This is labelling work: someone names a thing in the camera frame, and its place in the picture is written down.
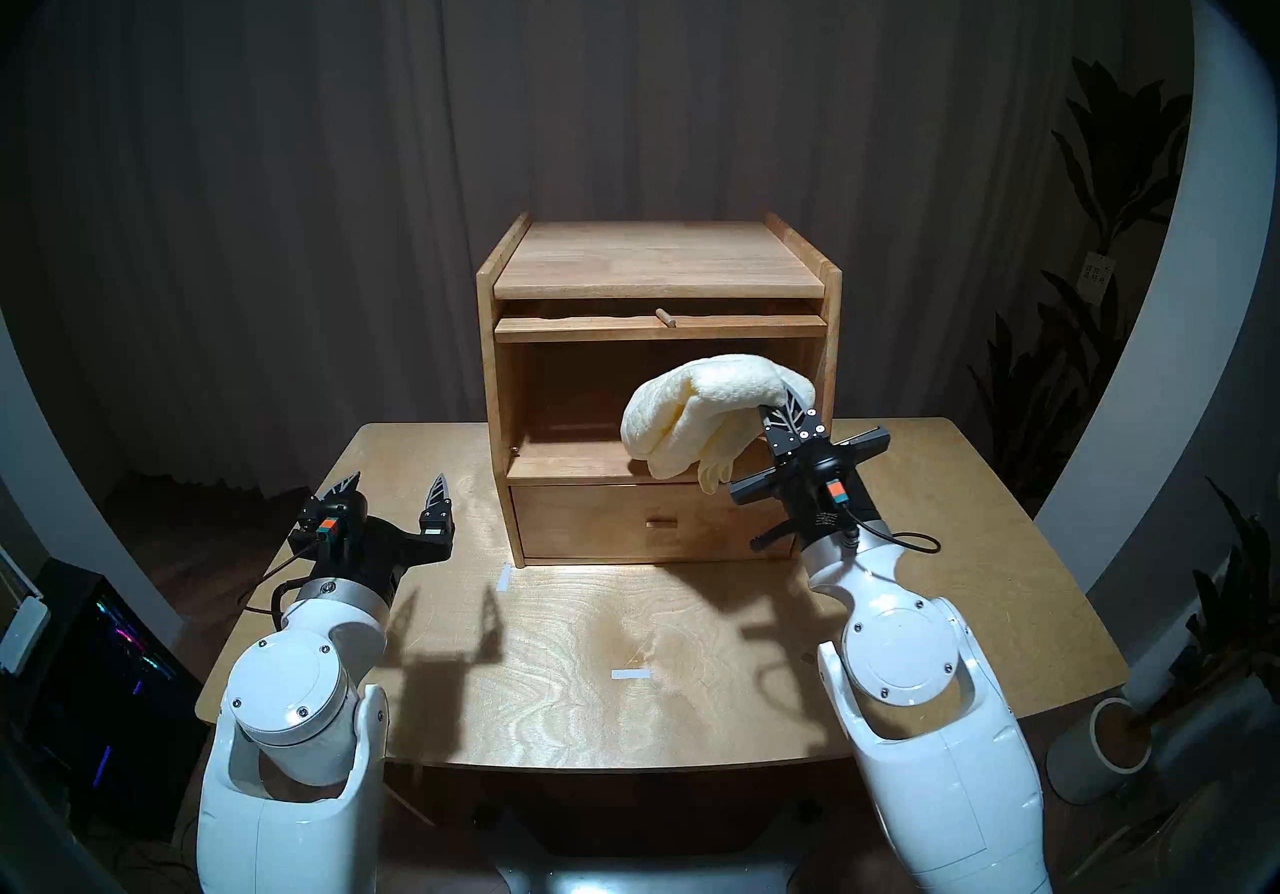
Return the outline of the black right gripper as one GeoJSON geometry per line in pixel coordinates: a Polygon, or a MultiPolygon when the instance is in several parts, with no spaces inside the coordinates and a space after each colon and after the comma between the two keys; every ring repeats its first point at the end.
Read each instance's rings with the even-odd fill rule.
{"type": "Polygon", "coordinates": [[[773,464],[730,484],[735,505],[777,500],[786,517],[751,538],[753,549],[765,549],[788,535],[803,549],[828,535],[856,532],[861,524],[882,519],[858,467],[890,448],[882,427],[832,442],[826,428],[817,429],[817,389],[806,379],[788,379],[788,401],[759,405],[764,439],[773,464]],[[796,432],[810,432],[803,438],[796,432]]]}

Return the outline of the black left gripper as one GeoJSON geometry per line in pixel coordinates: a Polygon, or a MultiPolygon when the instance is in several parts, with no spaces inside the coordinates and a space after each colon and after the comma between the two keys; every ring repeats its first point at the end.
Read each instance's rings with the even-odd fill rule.
{"type": "Polygon", "coordinates": [[[451,491],[439,473],[410,533],[370,515],[355,471],[312,496],[291,530],[291,551],[311,560],[314,579],[347,579],[376,593],[387,605],[412,567],[444,564],[453,555],[454,521],[451,491]]]}

